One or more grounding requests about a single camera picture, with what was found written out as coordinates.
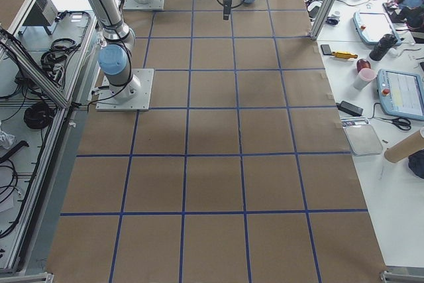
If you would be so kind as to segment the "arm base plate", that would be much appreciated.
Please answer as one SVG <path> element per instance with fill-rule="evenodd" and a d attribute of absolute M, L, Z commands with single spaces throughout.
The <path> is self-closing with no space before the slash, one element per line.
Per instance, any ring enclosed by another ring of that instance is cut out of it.
<path fill-rule="evenodd" d="M 125 11 L 163 11 L 165 0 L 125 0 Z"/>
<path fill-rule="evenodd" d="M 100 91 L 96 110 L 148 111 L 153 77 L 154 69 L 152 68 L 132 69 L 132 80 L 122 90 L 121 87 L 109 85 L 107 77 L 103 76 L 102 85 L 109 86 L 109 88 Z"/>

